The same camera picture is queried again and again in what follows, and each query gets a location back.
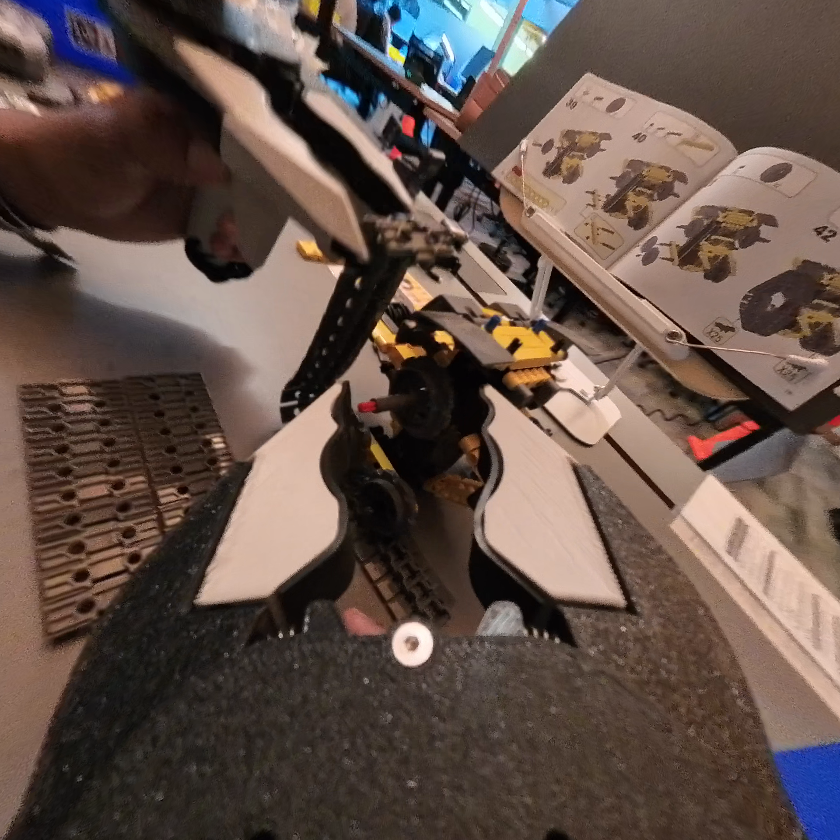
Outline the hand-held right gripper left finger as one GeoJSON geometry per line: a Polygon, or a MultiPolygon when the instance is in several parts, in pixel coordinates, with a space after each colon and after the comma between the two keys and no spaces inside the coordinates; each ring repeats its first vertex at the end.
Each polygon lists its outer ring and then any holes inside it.
{"type": "Polygon", "coordinates": [[[335,407],[347,390],[331,386],[255,451],[196,607],[266,601],[339,545],[347,517],[322,461],[340,430],[335,407]]]}

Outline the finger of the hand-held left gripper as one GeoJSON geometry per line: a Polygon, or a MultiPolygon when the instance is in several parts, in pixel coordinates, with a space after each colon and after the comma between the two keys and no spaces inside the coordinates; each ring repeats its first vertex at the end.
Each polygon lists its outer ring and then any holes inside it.
{"type": "Polygon", "coordinates": [[[407,215],[414,200],[394,164],[347,104],[328,88],[301,90],[301,137],[335,175],[359,215],[407,215]]]}
{"type": "Polygon", "coordinates": [[[267,90],[246,70],[188,39],[175,39],[186,78],[222,115],[219,152],[230,172],[229,211],[248,265],[266,262],[297,206],[362,263],[371,254],[344,185],[272,108],[267,90]]]}

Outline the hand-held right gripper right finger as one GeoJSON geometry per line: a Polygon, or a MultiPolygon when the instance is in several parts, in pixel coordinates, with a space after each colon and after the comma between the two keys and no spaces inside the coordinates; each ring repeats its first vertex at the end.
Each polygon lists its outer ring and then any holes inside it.
{"type": "Polygon", "coordinates": [[[480,394],[490,454],[474,514],[482,552],[549,604],[626,607],[573,460],[495,388],[480,394]]]}

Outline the yellow black toy vehicle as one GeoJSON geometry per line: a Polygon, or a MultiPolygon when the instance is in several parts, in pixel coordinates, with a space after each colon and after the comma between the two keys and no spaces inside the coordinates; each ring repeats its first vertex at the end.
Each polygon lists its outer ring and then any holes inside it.
{"type": "Polygon", "coordinates": [[[560,391],[555,373],[569,344],[517,307],[450,296],[379,321],[371,338],[388,390],[356,406],[344,394],[339,404],[370,452],[368,466],[351,468],[345,492],[358,537],[390,550],[412,536],[418,490],[473,511],[490,497],[504,467],[489,398],[532,420],[560,391]]]}

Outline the large grey tread link mat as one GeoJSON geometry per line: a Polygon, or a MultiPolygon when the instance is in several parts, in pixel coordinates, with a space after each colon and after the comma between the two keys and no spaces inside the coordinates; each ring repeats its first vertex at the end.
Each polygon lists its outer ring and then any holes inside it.
{"type": "Polygon", "coordinates": [[[39,606],[86,633],[234,464],[197,372],[17,388],[39,606]]]}

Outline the person's left hand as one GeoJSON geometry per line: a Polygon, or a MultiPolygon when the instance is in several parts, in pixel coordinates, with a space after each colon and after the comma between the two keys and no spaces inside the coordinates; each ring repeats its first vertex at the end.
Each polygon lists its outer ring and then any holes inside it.
{"type": "Polygon", "coordinates": [[[2,225],[21,235],[181,239],[196,191],[227,179],[196,121],[150,89],[40,115],[2,111],[2,225]]]}

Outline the large blue plastic bin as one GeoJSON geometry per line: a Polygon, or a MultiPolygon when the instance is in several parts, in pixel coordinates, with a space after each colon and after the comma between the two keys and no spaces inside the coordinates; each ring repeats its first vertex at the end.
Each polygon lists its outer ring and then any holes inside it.
{"type": "Polygon", "coordinates": [[[99,1],[17,1],[49,29],[57,59],[71,67],[118,81],[133,82],[123,64],[111,19],[99,1]]]}

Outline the red plastic object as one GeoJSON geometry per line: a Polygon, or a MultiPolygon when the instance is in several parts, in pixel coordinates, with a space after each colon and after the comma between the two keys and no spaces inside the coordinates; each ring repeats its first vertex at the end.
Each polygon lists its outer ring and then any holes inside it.
{"type": "Polygon", "coordinates": [[[690,435],[686,438],[686,442],[695,461],[700,462],[713,456],[731,443],[750,436],[759,429],[760,426],[757,423],[747,420],[706,438],[690,435]]]}

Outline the printed white paper sheet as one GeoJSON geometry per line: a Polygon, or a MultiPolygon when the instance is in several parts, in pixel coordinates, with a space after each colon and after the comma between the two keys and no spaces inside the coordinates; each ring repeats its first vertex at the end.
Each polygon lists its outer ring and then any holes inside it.
{"type": "Polygon", "coordinates": [[[671,528],[838,717],[837,598],[713,476],[701,481],[671,528]]]}

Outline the toy instruction booklet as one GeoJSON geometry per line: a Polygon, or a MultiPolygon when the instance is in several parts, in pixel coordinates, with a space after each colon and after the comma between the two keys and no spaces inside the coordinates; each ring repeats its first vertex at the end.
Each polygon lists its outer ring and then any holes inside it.
{"type": "Polygon", "coordinates": [[[495,178],[571,245],[785,411],[838,395],[834,169],[739,153],[698,117],[586,73],[495,178]]]}

